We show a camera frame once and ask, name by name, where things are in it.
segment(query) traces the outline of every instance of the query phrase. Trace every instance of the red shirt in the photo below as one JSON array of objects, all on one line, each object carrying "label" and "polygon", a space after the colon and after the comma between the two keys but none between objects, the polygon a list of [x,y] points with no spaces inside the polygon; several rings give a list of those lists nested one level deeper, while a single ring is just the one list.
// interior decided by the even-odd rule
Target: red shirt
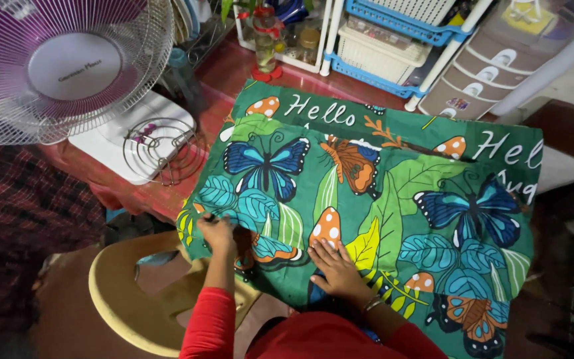
[{"label": "red shirt", "polygon": [[[234,356],[234,298],[221,288],[203,288],[189,319],[180,359]],[[407,323],[378,345],[335,314],[307,312],[287,318],[259,338],[245,359],[446,359],[417,326]]]}]

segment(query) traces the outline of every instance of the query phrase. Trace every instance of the green printed fabric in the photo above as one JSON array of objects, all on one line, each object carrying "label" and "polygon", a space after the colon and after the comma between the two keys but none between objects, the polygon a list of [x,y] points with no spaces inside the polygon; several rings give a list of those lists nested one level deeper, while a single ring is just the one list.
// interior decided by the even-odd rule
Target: green printed fabric
[{"label": "green printed fabric", "polygon": [[342,241],[369,286],[455,358],[503,353],[532,257],[541,132],[454,121],[249,81],[186,206],[179,236],[210,256],[199,212],[257,235],[244,281],[296,308],[323,297],[314,239]]}]

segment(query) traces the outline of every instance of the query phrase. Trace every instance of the gold lid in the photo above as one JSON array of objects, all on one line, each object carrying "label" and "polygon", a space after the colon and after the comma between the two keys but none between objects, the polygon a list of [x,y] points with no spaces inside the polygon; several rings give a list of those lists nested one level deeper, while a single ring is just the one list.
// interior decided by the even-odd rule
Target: gold lid
[{"label": "gold lid", "polygon": [[300,33],[299,44],[307,49],[315,49],[320,41],[320,33],[313,28],[304,28]]}]

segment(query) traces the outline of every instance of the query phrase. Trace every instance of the white polka dot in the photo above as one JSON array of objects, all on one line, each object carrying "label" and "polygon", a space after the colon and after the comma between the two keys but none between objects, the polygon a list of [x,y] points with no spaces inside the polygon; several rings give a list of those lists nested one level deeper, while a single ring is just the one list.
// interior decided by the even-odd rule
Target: white polka dot
[{"label": "white polka dot", "polygon": [[338,234],[340,234],[340,231],[338,231],[338,228],[336,227],[333,227],[329,230],[329,236],[331,237],[332,240],[338,238]]}]

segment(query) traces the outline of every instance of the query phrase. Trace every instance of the red sleeve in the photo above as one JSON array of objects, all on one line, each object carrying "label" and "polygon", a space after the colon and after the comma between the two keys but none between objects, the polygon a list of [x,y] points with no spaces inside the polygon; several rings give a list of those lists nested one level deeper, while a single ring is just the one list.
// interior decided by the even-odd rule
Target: red sleeve
[{"label": "red sleeve", "polygon": [[446,359],[446,355],[413,323],[406,323],[383,344],[413,359]]},{"label": "red sleeve", "polygon": [[234,357],[236,305],[222,288],[203,288],[180,350],[180,359],[230,359]]}]

